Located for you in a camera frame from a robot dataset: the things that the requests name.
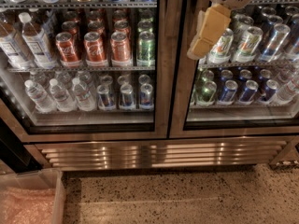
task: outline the drink can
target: drink can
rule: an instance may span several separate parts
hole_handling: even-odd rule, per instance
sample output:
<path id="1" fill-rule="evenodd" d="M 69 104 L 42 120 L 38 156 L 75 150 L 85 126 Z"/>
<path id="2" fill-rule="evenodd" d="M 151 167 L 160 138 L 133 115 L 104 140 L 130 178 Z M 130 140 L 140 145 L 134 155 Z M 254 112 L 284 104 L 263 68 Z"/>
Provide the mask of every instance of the drink can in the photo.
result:
<path id="1" fill-rule="evenodd" d="M 84 36 L 84 47 L 89 61 L 102 62 L 107 59 L 102 36 L 98 33 L 87 33 Z"/>
<path id="2" fill-rule="evenodd" d="M 99 106 L 103 104 L 104 107 L 113 107 L 115 105 L 114 96 L 110 94 L 109 87 L 106 85 L 99 85 L 96 89 L 99 97 Z"/>
<path id="3" fill-rule="evenodd" d="M 226 80 L 224 86 L 222 87 L 221 94 L 219 96 L 219 101 L 221 102 L 231 102 L 234 100 L 236 91 L 237 91 L 237 83 L 233 80 Z"/>
<path id="4" fill-rule="evenodd" d="M 135 104 L 133 87 L 130 84 L 121 86 L 121 101 L 123 106 L 132 106 Z"/>
<path id="5" fill-rule="evenodd" d="M 90 23 L 91 21 L 100 21 L 104 22 L 103 13 L 99 11 L 90 11 L 87 15 L 87 23 Z"/>
<path id="6" fill-rule="evenodd" d="M 140 104 L 143 106 L 153 105 L 153 88 L 150 84 L 143 84 L 140 88 Z"/>
<path id="7" fill-rule="evenodd" d="M 123 10 L 116 10 L 112 14 L 113 25 L 116 21 L 129 21 L 128 15 Z"/>
<path id="8" fill-rule="evenodd" d="M 260 88 L 260 97 L 258 101 L 269 102 L 278 91 L 279 84 L 273 79 L 267 80 Z"/>
<path id="9" fill-rule="evenodd" d="M 89 32 L 96 32 L 100 36 L 102 36 L 103 40 L 105 41 L 107 37 L 105 25 L 102 21 L 91 21 L 88 23 L 88 31 Z"/>
<path id="10" fill-rule="evenodd" d="M 151 21 L 140 21 L 137 25 L 137 30 L 139 33 L 142 32 L 153 33 L 153 24 Z"/>
<path id="11" fill-rule="evenodd" d="M 142 32 L 137 43 L 137 59 L 153 61 L 156 57 L 156 42 L 154 33 Z"/>
<path id="12" fill-rule="evenodd" d="M 234 40 L 234 33 L 231 29 L 226 28 L 221 38 L 214 45 L 212 50 L 209 52 L 215 57 L 225 57 L 230 51 L 232 42 Z"/>
<path id="13" fill-rule="evenodd" d="M 289 24 L 292 22 L 292 16 L 299 13 L 299 8 L 294 6 L 287 6 L 282 15 L 283 23 Z"/>
<path id="14" fill-rule="evenodd" d="M 252 57 L 254 55 L 254 52 L 259 47 L 262 38 L 262 29 L 259 27 L 250 26 L 249 29 L 243 33 L 241 40 L 237 45 L 233 61 L 240 63 L 246 62 L 246 58 Z"/>
<path id="15" fill-rule="evenodd" d="M 115 32 L 110 39 L 113 60 L 126 62 L 131 59 L 130 41 L 126 33 Z"/>
<path id="16" fill-rule="evenodd" d="M 277 55 L 290 30 L 290 27 L 285 24 L 276 24 L 272 29 L 271 35 L 263 44 L 259 60 L 267 61 L 264 56 L 274 57 Z"/>
<path id="17" fill-rule="evenodd" d="M 234 42 L 237 43 L 244 31 L 246 31 L 254 23 L 253 19 L 249 16 L 242 15 L 239 20 L 235 23 L 234 28 Z"/>
<path id="18" fill-rule="evenodd" d="M 70 33 L 59 33 L 56 35 L 56 46 L 62 60 L 65 62 L 78 62 L 81 60 L 74 46 L 73 36 Z"/>
<path id="19" fill-rule="evenodd" d="M 126 33 L 127 36 L 131 37 L 131 27 L 128 21 L 116 21 L 114 23 L 114 32 Z"/>
<path id="20" fill-rule="evenodd" d="M 239 80 L 241 80 L 242 82 L 246 82 L 250 79 L 252 79 L 252 73 L 250 72 L 250 70 L 244 69 L 240 71 Z"/>
<path id="21" fill-rule="evenodd" d="M 214 96 L 217 91 L 217 85 L 214 81 L 207 81 L 197 93 L 197 100 L 201 103 L 209 103 L 214 101 Z"/>
<path id="22" fill-rule="evenodd" d="M 258 83 L 254 80 L 248 80 L 244 83 L 242 91 L 239 95 L 240 102 L 250 102 L 259 88 Z"/>

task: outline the speckled floor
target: speckled floor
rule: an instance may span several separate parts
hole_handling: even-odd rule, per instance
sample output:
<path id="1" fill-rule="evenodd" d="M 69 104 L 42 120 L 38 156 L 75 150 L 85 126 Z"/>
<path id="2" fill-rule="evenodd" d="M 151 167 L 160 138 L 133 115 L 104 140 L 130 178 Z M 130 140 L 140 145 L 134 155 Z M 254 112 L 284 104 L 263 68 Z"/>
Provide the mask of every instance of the speckled floor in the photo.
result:
<path id="1" fill-rule="evenodd" d="M 299 169 L 67 173 L 64 224 L 299 223 Z"/>

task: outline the robotic arm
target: robotic arm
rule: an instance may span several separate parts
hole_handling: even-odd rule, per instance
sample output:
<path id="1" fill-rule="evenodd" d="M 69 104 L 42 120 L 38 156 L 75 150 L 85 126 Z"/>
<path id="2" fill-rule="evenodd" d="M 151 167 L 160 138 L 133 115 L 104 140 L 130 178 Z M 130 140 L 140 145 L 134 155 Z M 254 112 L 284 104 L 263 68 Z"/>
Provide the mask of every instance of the robotic arm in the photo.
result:
<path id="1" fill-rule="evenodd" d="M 194 60 L 201 59 L 213 48 L 220 39 L 231 19 L 231 10 L 240 9 L 251 0 L 210 0 L 213 6 L 206 13 L 200 12 L 197 34 L 194 37 L 188 57 Z"/>

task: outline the bottle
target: bottle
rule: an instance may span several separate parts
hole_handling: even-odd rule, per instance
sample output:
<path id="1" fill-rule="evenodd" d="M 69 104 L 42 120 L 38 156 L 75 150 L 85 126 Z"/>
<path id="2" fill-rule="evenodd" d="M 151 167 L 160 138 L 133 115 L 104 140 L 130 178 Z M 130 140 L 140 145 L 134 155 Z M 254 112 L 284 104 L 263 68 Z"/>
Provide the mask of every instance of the bottle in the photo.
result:
<path id="1" fill-rule="evenodd" d="M 0 47 L 8 56 L 12 64 L 20 69 L 27 69 L 34 66 L 26 63 L 31 60 L 31 52 L 25 44 L 21 35 L 13 27 L 12 21 L 6 15 L 6 10 L 0 11 Z"/>
<path id="2" fill-rule="evenodd" d="M 94 86 L 93 76 L 91 75 L 91 73 L 89 73 L 88 71 L 78 71 L 76 73 L 76 77 L 78 77 L 81 81 L 84 81 L 87 84 L 91 94 L 93 95 L 93 97 L 95 97 L 96 89 Z"/>
<path id="3" fill-rule="evenodd" d="M 82 111 L 92 111 L 96 108 L 95 100 L 88 89 L 87 84 L 78 77 L 73 78 L 72 91 L 76 96 L 78 108 Z"/>
<path id="4" fill-rule="evenodd" d="M 25 81 L 25 87 L 27 95 L 36 103 L 36 108 L 39 111 L 50 112 L 56 110 L 55 102 L 40 84 L 29 79 Z"/>
<path id="5" fill-rule="evenodd" d="M 75 99 L 69 94 L 64 83 L 56 78 L 50 80 L 50 93 L 60 111 L 69 112 L 77 108 Z"/>
<path id="6" fill-rule="evenodd" d="M 49 78 L 44 72 L 31 71 L 30 79 L 41 85 L 45 90 L 49 87 Z"/>
<path id="7" fill-rule="evenodd" d="M 22 37 L 39 63 L 54 61 L 54 49 L 42 26 L 34 21 L 27 12 L 19 14 L 22 23 Z"/>

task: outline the water bottle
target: water bottle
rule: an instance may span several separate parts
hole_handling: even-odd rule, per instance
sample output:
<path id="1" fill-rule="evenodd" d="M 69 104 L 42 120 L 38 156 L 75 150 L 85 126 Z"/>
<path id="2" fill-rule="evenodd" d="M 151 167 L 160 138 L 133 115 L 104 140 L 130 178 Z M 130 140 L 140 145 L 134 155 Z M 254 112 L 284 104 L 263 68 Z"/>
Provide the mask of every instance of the water bottle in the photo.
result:
<path id="1" fill-rule="evenodd" d="M 45 90 L 49 87 L 49 78 L 43 72 L 31 71 L 30 79 L 38 84 L 40 84 Z"/>
<path id="2" fill-rule="evenodd" d="M 29 79 L 25 82 L 25 87 L 27 95 L 36 103 L 36 108 L 39 111 L 50 112 L 56 110 L 55 102 L 40 84 Z"/>
<path id="3" fill-rule="evenodd" d="M 93 95 L 93 98 L 96 97 L 96 89 L 91 73 L 89 73 L 88 71 L 78 71 L 76 77 L 78 77 L 81 81 L 84 81 L 87 84 L 91 94 Z"/>
<path id="4" fill-rule="evenodd" d="M 74 98 L 69 94 L 64 84 L 56 78 L 50 80 L 50 93 L 60 111 L 69 112 L 77 109 Z"/>
<path id="5" fill-rule="evenodd" d="M 78 77 L 73 78 L 72 91 L 75 94 L 78 108 L 82 111 L 92 111 L 96 108 L 95 99 L 93 98 L 87 84 Z"/>

